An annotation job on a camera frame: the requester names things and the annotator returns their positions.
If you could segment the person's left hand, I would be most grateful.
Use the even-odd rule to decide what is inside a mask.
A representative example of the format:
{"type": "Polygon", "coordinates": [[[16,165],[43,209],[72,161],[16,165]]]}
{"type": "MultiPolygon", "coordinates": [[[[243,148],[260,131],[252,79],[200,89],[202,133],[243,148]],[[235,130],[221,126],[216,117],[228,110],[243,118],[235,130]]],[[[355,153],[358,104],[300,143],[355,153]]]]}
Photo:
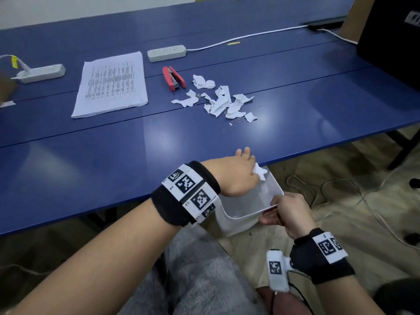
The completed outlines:
{"type": "Polygon", "coordinates": [[[227,197],[239,197],[260,183],[260,177],[253,173],[256,163],[252,158],[223,157],[203,161],[201,164],[217,180],[221,194],[227,197]]]}

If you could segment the person's right hand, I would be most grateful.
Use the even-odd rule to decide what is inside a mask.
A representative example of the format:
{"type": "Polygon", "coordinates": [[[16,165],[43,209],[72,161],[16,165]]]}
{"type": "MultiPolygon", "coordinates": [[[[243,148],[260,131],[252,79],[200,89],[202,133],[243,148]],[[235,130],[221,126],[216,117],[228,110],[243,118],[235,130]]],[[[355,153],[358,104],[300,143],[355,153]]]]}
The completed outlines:
{"type": "Polygon", "coordinates": [[[277,207],[265,211],[259,217],[259,223],[265,226],[282,226],[286,234],[296,240],[308,235],[317,228],[312,217],[310,207],[301,194],[286,192],[290,194],[290,202],[286,207],[277,207]]]}

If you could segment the white torn paper scrap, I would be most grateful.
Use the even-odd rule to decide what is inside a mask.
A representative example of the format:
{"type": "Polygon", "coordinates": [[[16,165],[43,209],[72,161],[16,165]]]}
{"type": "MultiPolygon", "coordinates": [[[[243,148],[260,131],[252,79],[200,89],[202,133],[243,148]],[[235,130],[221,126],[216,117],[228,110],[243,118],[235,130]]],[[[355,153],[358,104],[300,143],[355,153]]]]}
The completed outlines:
{"type": "Polygon", "coordinates": [[[257,174],[261,181],[266,181],[265,175],[268,173],[268,169],[266,167],[260,167],[258,163],[255,163],[253,173],[257,174]]]}

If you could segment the white plastic bin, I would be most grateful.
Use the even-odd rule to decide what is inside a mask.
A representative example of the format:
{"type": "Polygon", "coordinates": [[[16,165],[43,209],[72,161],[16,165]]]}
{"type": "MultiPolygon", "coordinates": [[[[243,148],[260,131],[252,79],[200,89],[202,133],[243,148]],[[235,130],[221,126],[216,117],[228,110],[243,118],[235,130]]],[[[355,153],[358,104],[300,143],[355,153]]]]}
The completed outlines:
{"type": "Polygon", "coordinates": [[[266,181],[239,197],[220,195],[215,208],[215,217],[223,237],[231,237],[254,226],[259,217],[274,208],[270,202],[275,195],[284,195],[283,190],[268,169],[266,181]]]}

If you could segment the person's left forearm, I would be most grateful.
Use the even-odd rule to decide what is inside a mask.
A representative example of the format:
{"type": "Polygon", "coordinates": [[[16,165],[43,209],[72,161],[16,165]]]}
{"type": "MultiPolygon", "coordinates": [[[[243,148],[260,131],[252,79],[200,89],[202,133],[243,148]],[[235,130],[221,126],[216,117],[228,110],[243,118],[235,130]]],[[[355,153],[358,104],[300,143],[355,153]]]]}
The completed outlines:
{"type": "Polygon", "coordinates": [[[47,276],[10,315],[116,315],[180,230],[148,199],[47,276]]]}

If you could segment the person's right forearm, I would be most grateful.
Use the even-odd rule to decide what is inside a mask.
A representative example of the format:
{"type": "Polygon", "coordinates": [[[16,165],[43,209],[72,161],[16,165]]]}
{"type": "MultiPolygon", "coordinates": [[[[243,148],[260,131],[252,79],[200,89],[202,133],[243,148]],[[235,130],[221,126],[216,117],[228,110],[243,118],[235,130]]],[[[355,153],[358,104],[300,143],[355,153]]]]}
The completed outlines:
{"type": "Polygon", "coordinates": [[[326,315],[385,315],[353,275],[315,287],[326,315]]]}

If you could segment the pile of crumpled paper bits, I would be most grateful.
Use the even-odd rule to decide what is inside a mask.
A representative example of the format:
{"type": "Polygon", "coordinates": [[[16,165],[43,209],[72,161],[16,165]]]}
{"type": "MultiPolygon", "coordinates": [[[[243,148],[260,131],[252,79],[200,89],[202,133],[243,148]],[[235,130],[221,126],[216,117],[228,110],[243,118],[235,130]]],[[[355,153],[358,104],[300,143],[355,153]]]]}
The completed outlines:
{"type": "Polygon", "coordinates": [[[244,94],[236,94],[233,96],[234,100],[232,101],[228,86],[221,85],[215,90],[216,99],[211,98],[206,93],[198,94],[193,90],[189,90],[186,95],[188,97],[187,99],[172,100],[171,103],[181,105],[182,107],[193,107],[201,98],[203,98],[206,100],[204,109],[209,115],[218,117],[223,114],[227,119],[246,120],[249,123],[258,119],[258,116],[254,115],[252,112],[241,111],[241,108],[246,103],[253,100],[254,97],[247,97],[244,94]]]}

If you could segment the black right wristband with markers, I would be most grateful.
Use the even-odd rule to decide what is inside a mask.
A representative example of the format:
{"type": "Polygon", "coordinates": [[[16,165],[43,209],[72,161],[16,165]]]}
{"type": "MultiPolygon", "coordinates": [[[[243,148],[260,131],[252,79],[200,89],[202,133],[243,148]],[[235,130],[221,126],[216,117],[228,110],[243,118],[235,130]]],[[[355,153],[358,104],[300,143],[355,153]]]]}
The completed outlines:
{"type": "Polygon", "coordinates": [[[314,285],[355,275],[347,257],[336,238],[320,228],[296,239],[290,252],[293,268],[308,275],[314,285]]]}

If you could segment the black wristband with markers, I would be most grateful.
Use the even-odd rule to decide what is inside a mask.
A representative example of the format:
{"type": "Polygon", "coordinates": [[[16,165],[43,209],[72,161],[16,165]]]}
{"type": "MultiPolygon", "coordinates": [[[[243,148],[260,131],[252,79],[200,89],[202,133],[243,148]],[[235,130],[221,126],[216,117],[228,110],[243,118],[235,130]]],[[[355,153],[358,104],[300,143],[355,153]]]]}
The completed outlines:
{"type": "Polygon", "coordinates": [[[223,209],[220,186],[200,162],[182,164],[152,192],[151,200],[163,220],[173,226],[202,223],[223,209]]]}
{"type": "Polygon", "coordinates": [[[336,238],[320,228],[296,239],[290,252],[293,268],[308,275],[314,285],[355,275],[347,257],[336,238]]]}

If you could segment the black left wristband with markers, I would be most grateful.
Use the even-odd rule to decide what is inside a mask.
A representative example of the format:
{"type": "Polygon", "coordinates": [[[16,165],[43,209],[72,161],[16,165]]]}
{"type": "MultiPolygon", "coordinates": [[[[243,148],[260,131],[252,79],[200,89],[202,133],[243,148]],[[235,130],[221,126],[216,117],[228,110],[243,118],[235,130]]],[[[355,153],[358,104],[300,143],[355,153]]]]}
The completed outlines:
{"type": "Polygon", "coordinates": [[[200,162],[182,164],[152,192],[151,200],[163,220],[173,226],[202,223],[223,209],[220,186],[200,162]]]}

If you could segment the person's grey trousers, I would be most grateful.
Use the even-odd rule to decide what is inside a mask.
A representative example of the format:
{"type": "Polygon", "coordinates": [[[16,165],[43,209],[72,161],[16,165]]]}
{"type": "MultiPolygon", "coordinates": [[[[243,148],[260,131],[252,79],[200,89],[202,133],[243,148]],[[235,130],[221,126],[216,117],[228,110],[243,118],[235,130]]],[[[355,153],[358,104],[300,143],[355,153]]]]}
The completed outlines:
{"type": "Polygon", "coordinates": [[[184,227],[118,315],[266,315],[239,266],[200,226],[184,227]]]}

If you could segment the white power strip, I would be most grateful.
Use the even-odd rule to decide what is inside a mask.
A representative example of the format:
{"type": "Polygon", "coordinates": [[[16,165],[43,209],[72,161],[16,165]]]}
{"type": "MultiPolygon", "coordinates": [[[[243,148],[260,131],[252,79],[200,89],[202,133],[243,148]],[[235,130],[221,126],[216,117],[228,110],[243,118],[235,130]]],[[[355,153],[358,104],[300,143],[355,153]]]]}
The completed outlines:
{"type": "Polygon", "coordinates": [[[186,56],[186,47],[184,45],[177,45],[152,49],[148,50],[147,55],[151,63],[182,58],[186,56]]]}
{"type": "Polygon", "coordinates": [[[29,84],[49,79],[63,77],[66,74],[66,68],[62,64],[50,65],[40,68],[30,68],[29,70],[20,71],[15,80],[29,84]]]}

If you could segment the black table leg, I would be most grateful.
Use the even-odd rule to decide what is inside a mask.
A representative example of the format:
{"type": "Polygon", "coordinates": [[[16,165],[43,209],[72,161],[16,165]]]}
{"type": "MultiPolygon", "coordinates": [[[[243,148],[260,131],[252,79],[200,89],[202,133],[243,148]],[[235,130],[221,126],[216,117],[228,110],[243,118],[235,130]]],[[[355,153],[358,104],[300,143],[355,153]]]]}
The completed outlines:
{"type": "Polygon", "coordinates": [[[388,170],[394,170],[403,163],[406,157],[420,143],[420,128],[411,139],[408,139],[398,130],[388,131],[385,134],[402,148],[402,150],[388,165],[388,170]]]}

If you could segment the black chair seat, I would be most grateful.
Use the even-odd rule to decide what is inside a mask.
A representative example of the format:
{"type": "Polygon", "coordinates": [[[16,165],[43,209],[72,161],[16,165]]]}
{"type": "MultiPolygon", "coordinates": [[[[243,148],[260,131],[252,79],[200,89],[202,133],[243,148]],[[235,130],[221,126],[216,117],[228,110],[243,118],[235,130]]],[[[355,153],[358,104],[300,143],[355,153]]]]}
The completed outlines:
{"type": "Polygon", "coordinates": [[[420,278],[404,278],[382,285],[373,296],[386,315],[420,315],[420,278]]]}

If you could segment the brown cardboard box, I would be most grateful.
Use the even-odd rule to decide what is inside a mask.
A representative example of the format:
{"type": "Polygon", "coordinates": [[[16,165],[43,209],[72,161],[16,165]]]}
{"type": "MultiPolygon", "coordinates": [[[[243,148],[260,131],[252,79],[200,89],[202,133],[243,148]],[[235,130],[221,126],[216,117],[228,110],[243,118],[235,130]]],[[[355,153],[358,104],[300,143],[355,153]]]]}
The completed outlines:
{"type": "Polygon", "coordinates": [[[18,89],[18,84],[0,71],[0,105],[9,101],[10,96],[18,89]]]}

